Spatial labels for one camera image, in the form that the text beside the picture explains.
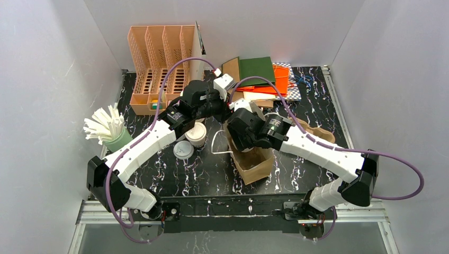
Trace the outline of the single white lid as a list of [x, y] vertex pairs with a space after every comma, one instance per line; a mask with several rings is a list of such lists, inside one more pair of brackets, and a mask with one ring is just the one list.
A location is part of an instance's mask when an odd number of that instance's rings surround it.
[[202, 122], [195, 122], [194, 127], [188, 130], [185, 134], [186, 138], [191, 140], [203, 139], [206, 136], [206, 127]]

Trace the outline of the single paper cup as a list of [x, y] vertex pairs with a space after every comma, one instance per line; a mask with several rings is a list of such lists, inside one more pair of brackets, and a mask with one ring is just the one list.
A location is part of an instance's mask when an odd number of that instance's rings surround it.
[[185, 133], [185, 137], [194, 147], [201, 147], [206, 141], [206, 127], [201, 122], [195, 122], [194, 127]]

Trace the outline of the tan paper bag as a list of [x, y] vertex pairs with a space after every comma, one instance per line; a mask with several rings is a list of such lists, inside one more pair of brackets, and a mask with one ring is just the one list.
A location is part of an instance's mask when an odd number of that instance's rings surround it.
[[247, 152], [240, 152], [235, 148], [228, 131], [228, 120], [223, 125], [223, 131], [228, 145], [228, 150], [224, 153], [230, 154], [240, 177], [246, 185], [269, 176], [272, 170], [272, 164], [274, 163], [273, 150], [279, 150], [281, 148], [282, 143], [286, 139], [286, 132], [291, 124], [291, 121], [279, 115], [272, 114], [264, 116], [261, 109], [255, 103], [250, 102], [250, 105], [253, 110], [252, 113], [256, 113], [265, 120], [262, 134], [267, 135], [272, 143], [271, 148], [253, 147]]

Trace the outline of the cardboard two-cup carrier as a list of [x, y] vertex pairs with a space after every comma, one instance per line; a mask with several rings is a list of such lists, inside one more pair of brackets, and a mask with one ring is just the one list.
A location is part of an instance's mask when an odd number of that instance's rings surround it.
[[297, 121], [308, 133], [313, 134], [313, 135], [315, 135], [321, 139], [324, 139], [330, 143], [335, 143], [336, 139], [330, 131], [327, 131], [327, 130], [325, 130], [323, 128], [319, 128], [319, 127], [311, 127], [307, 122], [305, 122], [301, 119], [297, 119]]

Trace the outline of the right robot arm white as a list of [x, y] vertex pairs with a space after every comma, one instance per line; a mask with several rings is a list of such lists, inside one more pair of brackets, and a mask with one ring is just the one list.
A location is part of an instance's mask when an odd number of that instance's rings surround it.
[[335, 144], [302, 132], [292, 120], [280, 115], [261, 118], [245, 108], [227, 120], [227, 128], [238, 151], [251, 148], [290, 153], [331, 171], [338, 178], [307, 192], [297, 213], [323, 213], [342, 203], [368, 207], [378, 175], [378, 156], [344, 152]]

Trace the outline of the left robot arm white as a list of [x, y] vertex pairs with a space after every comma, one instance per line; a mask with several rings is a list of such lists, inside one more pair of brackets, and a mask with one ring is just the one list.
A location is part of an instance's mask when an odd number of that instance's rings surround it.
[[215, 117], [223, 122], [231, 114], [228, 91], [235, 82], [222, 76], [210, 87], [193, 80], [159, 113], [154, 127], [149, 127], [123, 148], [87, 163], [87, 189], [108, 212], [122, 207], [150, 212], [158, 203], [150, 190], [127, 184], [131, 175], [165, 146], [181, 138], [194, 127], [197, 119]]

